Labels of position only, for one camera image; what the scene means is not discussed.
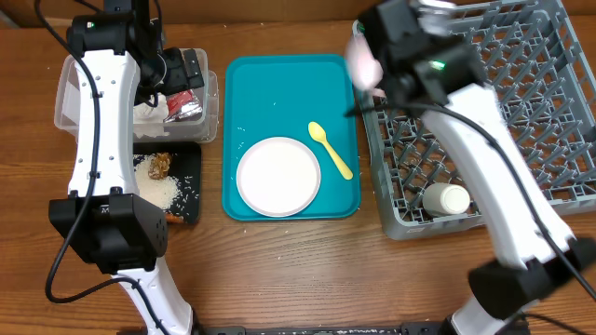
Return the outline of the brown food scraps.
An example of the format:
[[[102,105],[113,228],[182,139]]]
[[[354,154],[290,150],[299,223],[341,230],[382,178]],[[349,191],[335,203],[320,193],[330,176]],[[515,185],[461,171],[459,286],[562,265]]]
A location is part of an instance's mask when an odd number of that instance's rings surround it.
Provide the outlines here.
[[[170,153],[157,153],[151,159],[148,177],[152,180],[163,180],[169,174],[172,155]]]

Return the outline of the red foil wrapper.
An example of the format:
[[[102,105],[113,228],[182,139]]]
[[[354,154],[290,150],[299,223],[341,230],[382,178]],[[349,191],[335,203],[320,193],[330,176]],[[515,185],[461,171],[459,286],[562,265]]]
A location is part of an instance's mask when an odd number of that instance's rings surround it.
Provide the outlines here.
[[[168,115],[165,123],[182,121],[203,113],[203,107],[193,90],[185,90],[167,97]]]

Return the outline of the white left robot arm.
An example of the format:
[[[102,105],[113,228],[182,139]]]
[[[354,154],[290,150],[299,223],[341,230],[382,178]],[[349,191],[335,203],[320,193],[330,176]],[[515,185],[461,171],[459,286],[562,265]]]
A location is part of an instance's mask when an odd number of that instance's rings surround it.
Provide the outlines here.
[[[164,211],[140,195],[133,109],[204,84],[193,55],[164,48],[158,2],[108,1],[73,19],[61,45],[75,63],[79,123],[74,171],[48,217],[73,250],[129,295],[150,334],[199,334],[165,260]]]

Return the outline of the yellow plastic spoon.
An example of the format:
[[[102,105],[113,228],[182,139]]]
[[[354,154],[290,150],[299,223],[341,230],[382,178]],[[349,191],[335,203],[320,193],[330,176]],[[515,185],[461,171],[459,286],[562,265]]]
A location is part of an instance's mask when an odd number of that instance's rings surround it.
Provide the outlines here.
[[[352,170],[330,145],[323,127],[319,123],[311,121],[308,124],[308,133],[314,141],[320,143],[325,148],[342,177],[347,181],[352,180],[354,177]]]

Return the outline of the pink bowl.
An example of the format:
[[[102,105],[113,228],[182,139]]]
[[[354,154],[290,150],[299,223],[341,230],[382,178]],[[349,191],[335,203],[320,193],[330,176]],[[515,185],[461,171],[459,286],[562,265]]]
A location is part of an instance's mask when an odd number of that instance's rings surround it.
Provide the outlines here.
[[[375,97],[386,97],[386,93],[378,87],[383,79],[383,69],[380,62],[373,57],[363,35],[350,38],[345,50],[345,61],[355,88]]]

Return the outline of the white round plate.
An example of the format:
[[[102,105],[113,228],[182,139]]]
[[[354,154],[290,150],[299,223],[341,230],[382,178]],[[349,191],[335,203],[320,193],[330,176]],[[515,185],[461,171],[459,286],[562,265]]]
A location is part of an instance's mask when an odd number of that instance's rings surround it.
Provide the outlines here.
[[[286,218],[305,210],[316,198],[321,180],[313,152],[287,137],[253,144],[240,158],[236,172],[240,198],[269,218]]]

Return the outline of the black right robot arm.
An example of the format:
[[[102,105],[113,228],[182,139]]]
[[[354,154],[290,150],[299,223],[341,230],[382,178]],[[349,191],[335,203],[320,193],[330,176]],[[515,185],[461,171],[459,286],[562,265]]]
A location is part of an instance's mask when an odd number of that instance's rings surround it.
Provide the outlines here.
[[[354,85],[421,119],[485,220],[495,258],[468,275],[470,300],[441,334],[496,334],[595,262],[543,195],[508,131],[481,57],[450,32],[446,1],[384,1],[359,15],[346,59]]]

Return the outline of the white plastic cup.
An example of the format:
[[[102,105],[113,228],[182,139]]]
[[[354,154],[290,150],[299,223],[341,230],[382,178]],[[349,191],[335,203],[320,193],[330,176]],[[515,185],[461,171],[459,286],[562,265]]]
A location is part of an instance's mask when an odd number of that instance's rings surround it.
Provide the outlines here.
[[[470,202],[468,191],[457,184],[433,183],[423,194],[424,210],[435,217],[462,214]]]

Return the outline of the brown sausage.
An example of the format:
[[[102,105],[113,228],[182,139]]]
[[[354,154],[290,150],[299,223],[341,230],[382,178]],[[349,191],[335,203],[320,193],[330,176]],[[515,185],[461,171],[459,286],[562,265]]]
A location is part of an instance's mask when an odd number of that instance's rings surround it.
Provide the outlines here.
[[[175,215],[170,214],[170,213],[166,213],[165,214],[165,218],[166,218],[166,221],[168,223],[173,223],[173,224],[182,224],[182,223],[184,223],[184,218],[183,217],[175,216]]]

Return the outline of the white napkin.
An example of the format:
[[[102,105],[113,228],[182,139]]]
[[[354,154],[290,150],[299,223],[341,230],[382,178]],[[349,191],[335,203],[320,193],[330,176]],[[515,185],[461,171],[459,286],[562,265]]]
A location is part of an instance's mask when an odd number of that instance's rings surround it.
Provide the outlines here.
[[[157,102],[156,107],[143,103],[133,108],[134,134],[137,138],[156,138],[167,134],[164,129],[164,120],[169,115],[167,99],[159,94]]]

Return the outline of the white rice pile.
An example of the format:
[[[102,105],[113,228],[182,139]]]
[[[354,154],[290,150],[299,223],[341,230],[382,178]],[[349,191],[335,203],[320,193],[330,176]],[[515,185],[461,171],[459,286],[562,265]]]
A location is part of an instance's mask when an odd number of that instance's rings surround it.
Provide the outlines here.
[[[183,217],[184,223],[192,223],[198,210],[197,177],[174,169],[172,155],[169,174],[163,180],[152,180],[148,169],[155,154],[135,154],[133,156],[134,173],[140,195],[143,199],[157,206],[164,213]]]

